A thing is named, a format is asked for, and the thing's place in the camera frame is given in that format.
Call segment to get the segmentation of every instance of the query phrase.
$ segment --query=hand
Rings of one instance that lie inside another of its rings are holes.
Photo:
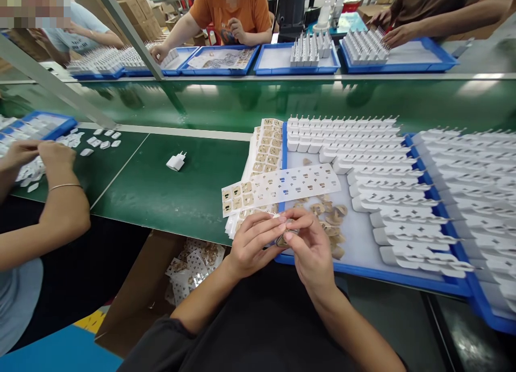
[[[389,48],[396,48],[420,37],[420,22],[414,22],[397,27],[383,37],[383,43]]]
[[[158,64],[161,64],[163,59],[165,59],[170,52],[170,48],[165,44],[158,44],[150,49],[150,55],[153,57],[154,61]]]
[[[243,30],[240,20],[233,17],[228,21],[227,25],[233,36],[235,36],[235,39],[238,40],[240,44],[247,45],[247,33]]]
[[[7,154],[2,159],[3,163],[7,169],[21,168],[23,165],[28,164],[38,156],[38,145],[40,143],[41,141],[38,140],[13,142]]]
[[[375,14],[368,22],[367,25],[374,24],[381,28],[387,29],[391,25],[392,13],[391,9],[387,8],[381,12]]]
[[[87,30],[74,22],[70,23],[70,28],[64,28],[63,30],[71,34],[78,34],[79,36],[87,36],[90,32],[90,30]]]
[[[285,231],[285,221],[285,217],[272,219],[265,212],[252,214],[243,221],[233,240],[231,254],[224,259],[232,276],[240,280],[253,275],[285,251],[276,245],[263,249]]]
[[[41,28],[30,28],[29,30],[29,33],[31,34],[31,36],[33,38],[35,38],[36,40],[39,40],[43,43],[49,43],[50,40],[47,36],[47,34],[45,33],[45,31]]]
[[[43,141],[38,146],[39,155],[47,168],[63,166],[72,169],[75,151],[68,146],[54,141]]]
[[[283,238],[294,251],[297,274],[309,294],[324,294],[335,287],[332,251],[329,238],[312,212],[292,208],[282,214],[294,221],[287,223],[289,230]]]

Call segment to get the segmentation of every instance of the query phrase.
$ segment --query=bracelet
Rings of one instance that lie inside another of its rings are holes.
[[[56,189],[56,188],[60,188],[60,187],[80,187],[80,188],[82,188],[82,185],[80,185],[80,184],[61,184],[61,185],[56,185],[55,187],[50,188],[50,189],[48,190],[48,193],[50,193],[50,192],[52,192],[54,189]]]

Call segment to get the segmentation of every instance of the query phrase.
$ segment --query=yellow floor marking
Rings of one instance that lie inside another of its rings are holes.
[[[77,321],[74,325],[87,330],[93,334],[96,334],[98,329],[101,326],[102,321],[104,321],[105,313],[97,310],[95,313],[91,314],[83,318],[82,320]]]

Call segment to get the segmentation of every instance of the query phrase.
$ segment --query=blue floor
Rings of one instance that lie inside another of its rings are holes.
[[[96,345],[95,335],[68,326],[0,357],[2,372],[114,372],[122,360]]]

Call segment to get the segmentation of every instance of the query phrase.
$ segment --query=white bottle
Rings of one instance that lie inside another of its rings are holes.
[[[332,0],[324,0],[324,5],[321,8],[319,19],[317,20],[317,28],[328,28],[329,14],[332,10]]]

